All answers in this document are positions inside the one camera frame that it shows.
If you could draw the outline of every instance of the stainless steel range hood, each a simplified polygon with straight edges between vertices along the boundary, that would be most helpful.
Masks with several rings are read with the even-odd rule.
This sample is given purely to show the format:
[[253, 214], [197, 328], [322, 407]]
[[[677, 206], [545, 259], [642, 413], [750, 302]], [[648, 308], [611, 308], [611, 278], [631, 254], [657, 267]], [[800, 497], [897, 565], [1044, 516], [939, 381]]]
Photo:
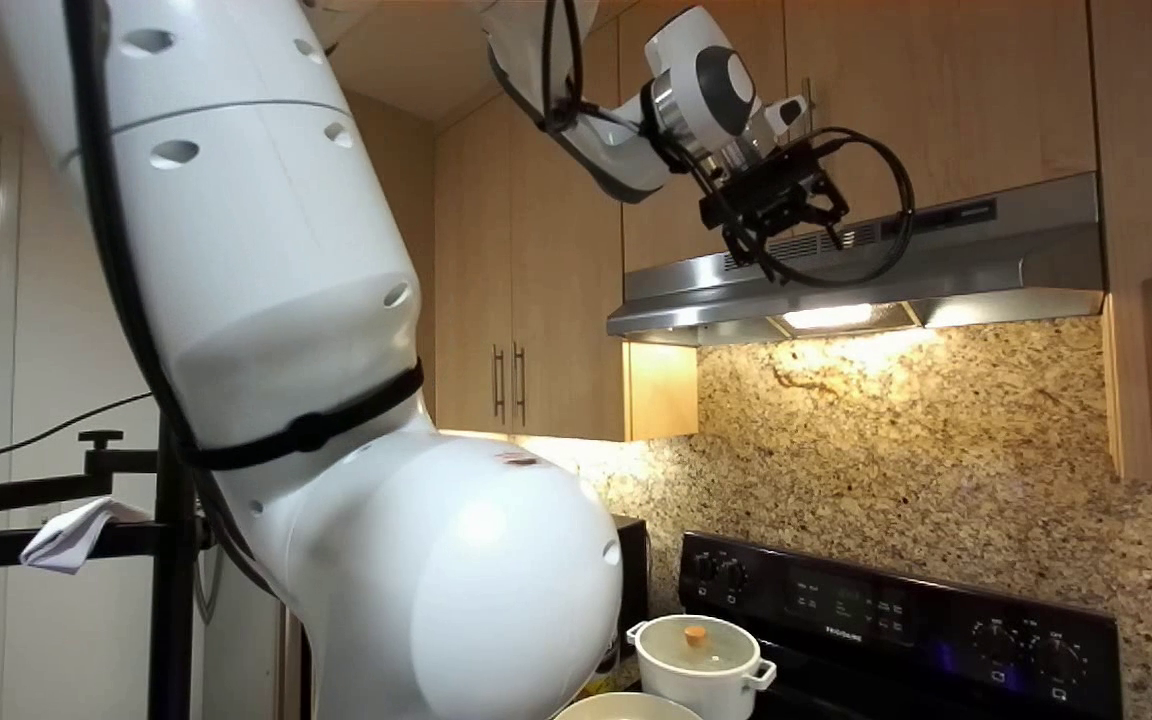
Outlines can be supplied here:
[[[889, 218], [846, 234], [848, 250], [825, 234], [779, 239], [771, 250], [815, 277], [858, 277], [897, 242]], [[821, 308], [870, 312], [859, 328], [951, 328], [1095, 316], [1102, 302], [1102, 194], [1090, 173], [925, 206], [909, 254], [858, 289], [769, 282], [759, 267], [736, 267], [728, 250], [629, 271], [609, 330], [645, 344], [759, 344], [836, 330], [800, 321]]]

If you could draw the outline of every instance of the white cloth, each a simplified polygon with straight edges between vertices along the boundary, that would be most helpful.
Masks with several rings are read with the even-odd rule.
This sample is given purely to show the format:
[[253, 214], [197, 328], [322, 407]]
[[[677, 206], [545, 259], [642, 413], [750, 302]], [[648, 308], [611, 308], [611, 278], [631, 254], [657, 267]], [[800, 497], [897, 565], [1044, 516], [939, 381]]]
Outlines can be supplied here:
[[92, 545], [99, 540], [107, 518], [150, 518], [131, 510], [128, 505], [99, 497], [92, 505], [81, 505], [71, 510], [54, 516], [20, 551], [20, 565], [43, 566], [43, 572], [81, 572], [92, 554]]

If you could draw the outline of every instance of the black stove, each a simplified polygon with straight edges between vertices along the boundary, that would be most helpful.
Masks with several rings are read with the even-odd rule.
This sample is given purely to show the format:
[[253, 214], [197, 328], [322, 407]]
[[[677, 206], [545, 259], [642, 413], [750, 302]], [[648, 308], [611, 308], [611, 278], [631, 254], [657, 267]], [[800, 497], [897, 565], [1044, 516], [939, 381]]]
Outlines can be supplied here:
[[765, 639], [756, 720], [1120, 720], [1108, 616], [683, 537], [680, 600]]

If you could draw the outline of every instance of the metal pole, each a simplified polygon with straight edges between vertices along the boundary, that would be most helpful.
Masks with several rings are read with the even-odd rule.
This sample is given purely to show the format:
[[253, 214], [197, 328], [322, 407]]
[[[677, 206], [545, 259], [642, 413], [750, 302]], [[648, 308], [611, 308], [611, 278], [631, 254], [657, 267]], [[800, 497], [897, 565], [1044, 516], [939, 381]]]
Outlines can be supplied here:
[[158, 518], [169, 540], [152, 554], [152, 639], [150, 639], [150, 720], [190, 720], [194, 681], [194, 566], [197, 566], [197, 492], [179, 438], [162, 430]]

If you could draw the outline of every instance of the stovetop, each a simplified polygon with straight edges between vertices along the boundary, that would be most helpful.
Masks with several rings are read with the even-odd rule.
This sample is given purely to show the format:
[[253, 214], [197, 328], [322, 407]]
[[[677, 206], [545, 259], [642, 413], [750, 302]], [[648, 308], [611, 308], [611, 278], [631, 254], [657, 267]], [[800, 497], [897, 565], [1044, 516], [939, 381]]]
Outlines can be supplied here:
[[1115, 625], [836, 565], [683, 537], [680, 600], [765, 639], [776, 683], [756, 720], [1120, 720]]

